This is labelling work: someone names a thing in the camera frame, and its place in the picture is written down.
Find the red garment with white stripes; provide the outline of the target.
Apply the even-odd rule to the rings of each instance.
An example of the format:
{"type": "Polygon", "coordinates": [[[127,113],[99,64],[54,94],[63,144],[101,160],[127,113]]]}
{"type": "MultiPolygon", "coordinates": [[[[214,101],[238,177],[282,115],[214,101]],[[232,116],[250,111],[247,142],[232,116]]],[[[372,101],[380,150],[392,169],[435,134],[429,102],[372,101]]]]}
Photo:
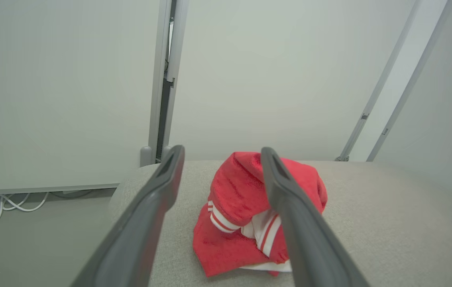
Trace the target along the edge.
{"type": "Polygon", "coordinates": [[[282,220],[268,202],[261,154],[234,152],[218,168],[194,227],[207,277],[234,269],[292,272],[282,220]]]}

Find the grey fabric sofa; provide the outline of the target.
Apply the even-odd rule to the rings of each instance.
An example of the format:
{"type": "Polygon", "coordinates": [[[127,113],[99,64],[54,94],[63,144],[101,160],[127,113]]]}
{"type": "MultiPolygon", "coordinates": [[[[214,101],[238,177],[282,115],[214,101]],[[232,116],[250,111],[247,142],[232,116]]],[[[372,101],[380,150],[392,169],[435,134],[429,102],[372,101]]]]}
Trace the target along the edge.
{"type": "MultiPolygon", "coordinates": [[[[290,273],[207,278],[193,229],[222,161],[186,161],[165,215],[149,287],[293,287],[290,273]]],[[[328,192],[323,216],[372,287],[452,287],[452,192],[373,162],[306,161],[328,192]]]]}

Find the wide white partition panel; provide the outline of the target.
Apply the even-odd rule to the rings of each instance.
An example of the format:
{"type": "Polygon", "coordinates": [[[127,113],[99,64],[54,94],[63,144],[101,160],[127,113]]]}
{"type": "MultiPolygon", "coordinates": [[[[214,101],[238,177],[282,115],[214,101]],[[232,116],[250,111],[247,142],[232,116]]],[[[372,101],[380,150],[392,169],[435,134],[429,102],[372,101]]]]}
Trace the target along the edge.
{"type": "Polygon", "coordinates": [[[116,187],[156,146],[172,0],[0,0],[0,194],[116,187]]]}

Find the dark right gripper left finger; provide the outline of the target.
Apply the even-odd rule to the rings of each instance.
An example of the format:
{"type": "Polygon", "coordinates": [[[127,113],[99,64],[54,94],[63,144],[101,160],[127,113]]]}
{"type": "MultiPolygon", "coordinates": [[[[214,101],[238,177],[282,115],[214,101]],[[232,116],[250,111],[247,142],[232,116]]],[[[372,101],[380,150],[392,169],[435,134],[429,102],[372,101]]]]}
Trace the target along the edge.
{"type": "Polygon", "coordinates": [[[71,287],[148,287],[164,216],[176,202],[184,161],[182,145],[168,151],[71,287]]]}

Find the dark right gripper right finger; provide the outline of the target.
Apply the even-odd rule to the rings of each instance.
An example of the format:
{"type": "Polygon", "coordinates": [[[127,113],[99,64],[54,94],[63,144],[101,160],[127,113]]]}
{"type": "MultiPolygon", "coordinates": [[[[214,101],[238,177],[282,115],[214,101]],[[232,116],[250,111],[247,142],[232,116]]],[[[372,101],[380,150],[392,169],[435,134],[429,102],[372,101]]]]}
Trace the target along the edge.
{"type": "Polygon", "coordinates": [[[370,287],[271,147],[261,150],[268,201],[282,220],[295,287],[370,287]]]}

